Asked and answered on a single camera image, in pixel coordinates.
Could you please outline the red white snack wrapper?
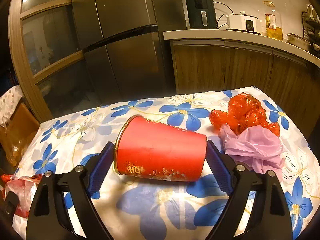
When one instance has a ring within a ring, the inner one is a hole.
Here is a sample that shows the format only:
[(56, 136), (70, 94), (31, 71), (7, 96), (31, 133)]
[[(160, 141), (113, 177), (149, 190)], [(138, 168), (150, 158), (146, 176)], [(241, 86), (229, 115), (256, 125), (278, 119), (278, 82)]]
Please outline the red white snack wrapper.
[(1, 181), (4, 183), (3, 197), (5, 198), (9, 192), (13, 192), (18, 197), (19, 204), (15, 211), (17, 216), (28, 218), (30, 207), (41, 179), (41, 174), (36, 174), (32, 177), (22, 176), (20, 178), (13, 174), (1, 175)]

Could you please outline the black air fryer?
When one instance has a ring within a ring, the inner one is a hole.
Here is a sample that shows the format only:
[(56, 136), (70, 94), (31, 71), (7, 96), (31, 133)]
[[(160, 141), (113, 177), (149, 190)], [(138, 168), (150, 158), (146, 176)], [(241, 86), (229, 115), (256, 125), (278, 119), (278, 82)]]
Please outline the black air fryer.
[(217, 29), (213, 0), (185, 0), (191, 29)]

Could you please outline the purple plastic bag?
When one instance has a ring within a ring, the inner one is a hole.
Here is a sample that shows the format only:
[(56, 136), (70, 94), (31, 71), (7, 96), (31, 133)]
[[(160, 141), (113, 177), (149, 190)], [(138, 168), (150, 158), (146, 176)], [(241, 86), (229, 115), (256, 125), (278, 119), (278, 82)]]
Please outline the purple plastic bag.
[(254, 172), (265, 174), (268, 170), (282, 179), (285, 159), (281, 157), (283, 146), (280, 139), (261, 126), (252, 126), (236, 135), (228, 124), (220, 127), (220, 138), (225, 154), (234, 161), (244, 163)]

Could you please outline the stainless steel bowl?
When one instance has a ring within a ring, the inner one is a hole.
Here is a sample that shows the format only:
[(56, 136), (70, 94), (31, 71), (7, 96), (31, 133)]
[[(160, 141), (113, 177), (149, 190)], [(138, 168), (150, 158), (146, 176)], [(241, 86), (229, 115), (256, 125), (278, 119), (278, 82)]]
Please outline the stainless steel bowl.
[(294, 45), (304, 51), (309, 51), (310, 42), (303, 37), (300, 37), (293, 33), (287, 34), (288, 43)]

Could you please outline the brown chair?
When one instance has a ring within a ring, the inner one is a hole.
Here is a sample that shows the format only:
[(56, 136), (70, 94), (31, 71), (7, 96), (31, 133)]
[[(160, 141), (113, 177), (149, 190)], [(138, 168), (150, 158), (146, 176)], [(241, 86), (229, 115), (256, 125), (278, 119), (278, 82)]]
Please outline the brown chair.
[(21, 87), (9, 88), (1, 96), (1, 146), (12, 166), (18, 166), (39, 126), (25, 104)]

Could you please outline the cooking oil bottle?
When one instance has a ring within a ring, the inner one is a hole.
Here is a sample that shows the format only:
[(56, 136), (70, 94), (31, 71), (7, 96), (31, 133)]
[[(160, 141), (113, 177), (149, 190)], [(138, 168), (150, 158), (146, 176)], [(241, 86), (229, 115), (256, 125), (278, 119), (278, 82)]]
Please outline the cooking oil bottle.
[(283, 28), (281, 15), (276, 11), (276, 7), (271, 1), (264, 1), (266, 36), (276, 40), (283, 40)]

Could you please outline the red paper cup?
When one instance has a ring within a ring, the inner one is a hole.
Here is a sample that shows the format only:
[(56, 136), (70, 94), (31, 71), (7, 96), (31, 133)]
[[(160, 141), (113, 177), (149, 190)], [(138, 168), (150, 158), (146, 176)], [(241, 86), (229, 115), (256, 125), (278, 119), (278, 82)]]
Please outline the red paper cup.
[(114, 169), (118, 174), (143, 179), (197, 181), (206, 148), (204, 134), (134, 115), (118, 134)]

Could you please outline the blue floral tablecloth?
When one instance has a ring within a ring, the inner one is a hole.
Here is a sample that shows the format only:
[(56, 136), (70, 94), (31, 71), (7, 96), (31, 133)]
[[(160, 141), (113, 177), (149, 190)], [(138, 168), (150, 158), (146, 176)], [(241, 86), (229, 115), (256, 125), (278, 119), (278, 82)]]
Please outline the blue floral tablecloth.
[[(298, 237), (319, 207), (319, 162), (287, 114), (256, 87), (119, 102), (62, 115), (40, 125), (15, 175), (69, 172), (115, 142), (125, 121), (136, 114), (202, 133), (218, 149), (222, 143), (208, 119), (226, 111), (231, 97), (248, 93), (280, 126), (283, 145), (281, 186), (289, 205), (293, 236)], [(141, 180), (111, 168), (92, 202), (115, 239), (204, 239), (227, 203), (208, 165), (190, 184)]]

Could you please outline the black dish rack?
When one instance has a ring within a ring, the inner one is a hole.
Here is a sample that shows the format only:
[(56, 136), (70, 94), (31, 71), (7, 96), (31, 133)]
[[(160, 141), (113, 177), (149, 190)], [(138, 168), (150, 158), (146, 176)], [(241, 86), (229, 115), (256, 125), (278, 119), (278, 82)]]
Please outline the black dish rack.
[(319, 58), (319, 16), (311, 4), (301, 14), (303, 37), (310, 43), (309, 52)]

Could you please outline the red plastic bag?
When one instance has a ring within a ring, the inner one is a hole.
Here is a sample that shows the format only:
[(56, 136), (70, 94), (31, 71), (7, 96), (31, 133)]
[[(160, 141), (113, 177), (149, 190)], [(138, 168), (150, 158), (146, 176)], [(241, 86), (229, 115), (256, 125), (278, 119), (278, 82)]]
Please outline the red plastic bag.
[(274, 135), (280, 136), (280, 126), (277, 122), (270, 123), (266, 120), (266, 111), (261, 102), (251, 94), (240, 93), (230, 98), (228, 112), (213, 109), (209, 120), (215, 129), (220, 129), (223, 124), (228, 124), (230, 129), (239, 135), (245, 129), (260, 125)]

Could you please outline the wooden glass door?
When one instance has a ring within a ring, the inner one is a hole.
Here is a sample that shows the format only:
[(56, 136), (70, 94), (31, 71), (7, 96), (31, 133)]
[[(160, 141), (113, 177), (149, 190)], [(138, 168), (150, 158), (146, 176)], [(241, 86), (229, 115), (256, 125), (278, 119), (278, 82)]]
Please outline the wooden glass door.
[(8, 35), (18, 83), (36, 118), (71, 112), (84, 67), (72, 0), (11, 0)]

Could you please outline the stainless steel refrigerator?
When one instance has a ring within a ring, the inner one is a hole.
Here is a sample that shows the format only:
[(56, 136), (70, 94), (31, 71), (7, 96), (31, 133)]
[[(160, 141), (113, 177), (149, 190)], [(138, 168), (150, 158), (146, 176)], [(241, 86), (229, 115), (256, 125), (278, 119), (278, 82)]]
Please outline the stainless steel refrigerator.
[(102, 103), (175, 94), (164, 33), (186, 28), (182, 0), (72, 0), (72, 9)]

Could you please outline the wooden lower cabinets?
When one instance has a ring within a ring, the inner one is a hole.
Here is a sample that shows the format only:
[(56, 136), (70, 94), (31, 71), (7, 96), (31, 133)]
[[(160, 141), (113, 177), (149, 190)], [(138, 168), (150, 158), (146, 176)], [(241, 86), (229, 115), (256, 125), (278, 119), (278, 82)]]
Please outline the wooden lower cabinets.
[(319, 67), (297, 56), (241, 42), (172, 41), (179, 94), (255, 86), (308, 138), (319, 135)]

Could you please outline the white rice cooker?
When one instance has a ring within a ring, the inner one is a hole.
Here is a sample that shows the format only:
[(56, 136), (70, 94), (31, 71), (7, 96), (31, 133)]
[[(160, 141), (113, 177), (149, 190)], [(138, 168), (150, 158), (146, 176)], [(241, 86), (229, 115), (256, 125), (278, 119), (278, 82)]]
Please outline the white rice cooker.
[(245, 14), (226, 15), (227, 29), (261, 35), (261, 22), (258, 17)]

